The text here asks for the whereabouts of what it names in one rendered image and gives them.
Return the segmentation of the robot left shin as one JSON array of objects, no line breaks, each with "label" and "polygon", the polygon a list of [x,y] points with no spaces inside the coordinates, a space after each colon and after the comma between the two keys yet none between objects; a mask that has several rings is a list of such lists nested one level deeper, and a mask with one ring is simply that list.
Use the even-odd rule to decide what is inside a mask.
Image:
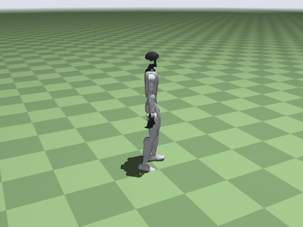
[{"label": "robot left shin", "polygon": [[157,150],[157,145],[158,145],[158,140],[159,140],[159,132],[158,132],[158,135],[156,136],[154,142],[153,142],[153,147],[152,147],[152,151],[151,151],[151,154],[152,156],[156,156],[156,150]]}]

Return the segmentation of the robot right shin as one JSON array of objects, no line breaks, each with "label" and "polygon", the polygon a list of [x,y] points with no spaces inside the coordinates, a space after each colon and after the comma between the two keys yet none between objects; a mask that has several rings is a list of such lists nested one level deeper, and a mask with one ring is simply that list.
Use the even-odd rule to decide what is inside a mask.
[{"label": "robot right shin", "polygon": [[143,166],[147,166],[148,159],[151,155],[153,144],[151,144],[150,140],[144,141],[143,146]]}]

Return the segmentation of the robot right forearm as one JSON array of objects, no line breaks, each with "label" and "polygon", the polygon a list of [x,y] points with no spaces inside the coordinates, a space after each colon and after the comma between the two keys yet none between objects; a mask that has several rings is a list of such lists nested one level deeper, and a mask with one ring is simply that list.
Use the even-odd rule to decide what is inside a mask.
[{"label": "robot right forearm", "polygon": [[148,102],[148,105],[149,105],[149,113],[151,114],[151,118],[154,118],[155,117],[155,107],[154,107],[154,104],[155,104],[155,96],[154,95],[151,95],[149,97],[149,102]]}]

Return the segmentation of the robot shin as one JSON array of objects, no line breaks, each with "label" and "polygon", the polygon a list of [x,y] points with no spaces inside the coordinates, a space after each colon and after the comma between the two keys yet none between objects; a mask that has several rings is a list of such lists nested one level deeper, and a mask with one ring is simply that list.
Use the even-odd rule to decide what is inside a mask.
[{"label": "robot shin", "polygon": [[143,146],[143,166],[147,166],[148,159],[151,155],[153,144],[151,144],[150,140],[144,141]]},{"label": "robot shin", "polygon": [[152,156],[156,156],[156,150],[157,150],[157,145],[158,145],[158,140],[159,140],[159,132],[158,132],[158,135],[156,136],[154,142],[153,142],[153,147],[152,147],[152,151],[151,151],[151,154]]}]

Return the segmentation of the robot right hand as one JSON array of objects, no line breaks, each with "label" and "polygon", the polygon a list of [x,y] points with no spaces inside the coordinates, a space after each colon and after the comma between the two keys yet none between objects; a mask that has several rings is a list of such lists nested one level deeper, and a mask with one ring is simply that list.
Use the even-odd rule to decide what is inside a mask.
[{"label": "robot right hand", "polygon": [[155,124],[154,118],[151,118],[151,114],[149,114],[149,121],[147,123],[147,126],[145,128],[152,128],[153,125]]}]

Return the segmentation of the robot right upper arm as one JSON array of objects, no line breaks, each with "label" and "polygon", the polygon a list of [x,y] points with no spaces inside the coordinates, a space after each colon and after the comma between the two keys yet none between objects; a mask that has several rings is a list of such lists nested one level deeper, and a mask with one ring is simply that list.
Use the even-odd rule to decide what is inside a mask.
[{"label": "robot right upper arm", "polygon": [[154,74],[149,74],[149,76],[147,77],[147,82],[148,82],[148,99],[149,99],[149,97],[151,95],[154,95],[153,91],[154,91],[155,79],[156,78],[155,78]]}]

